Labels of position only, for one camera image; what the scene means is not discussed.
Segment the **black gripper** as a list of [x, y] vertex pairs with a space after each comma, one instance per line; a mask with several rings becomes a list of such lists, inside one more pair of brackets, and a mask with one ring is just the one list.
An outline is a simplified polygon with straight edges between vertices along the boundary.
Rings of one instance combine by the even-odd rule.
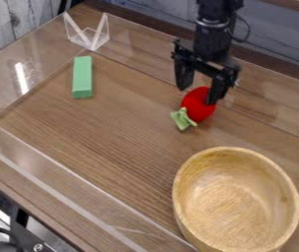
[[177, 86], [185, 91], [193, 84], [194, 72], [199, 72], [213, 79], [206, 103], [214, 105], [226, 93], [236, 87], [242, 66], [225, 52], [219, 57], [210, 60], [194, 52], [193, 41], [187, 39], [174, 40], [171, 57], [175, 62]]

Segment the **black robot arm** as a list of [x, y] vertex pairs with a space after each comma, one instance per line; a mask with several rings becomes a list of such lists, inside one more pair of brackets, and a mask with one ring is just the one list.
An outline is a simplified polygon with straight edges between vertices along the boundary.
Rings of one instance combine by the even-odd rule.
[[185, 91], [194, 81], [194, 72], [211, 78], [205, 103], [213, 105], [236, 87], [242, 66], [230, 54], [238, 11], [245, 0], [197, 0], [194, 39], [177, 38], [173, 59], [177, 86]]

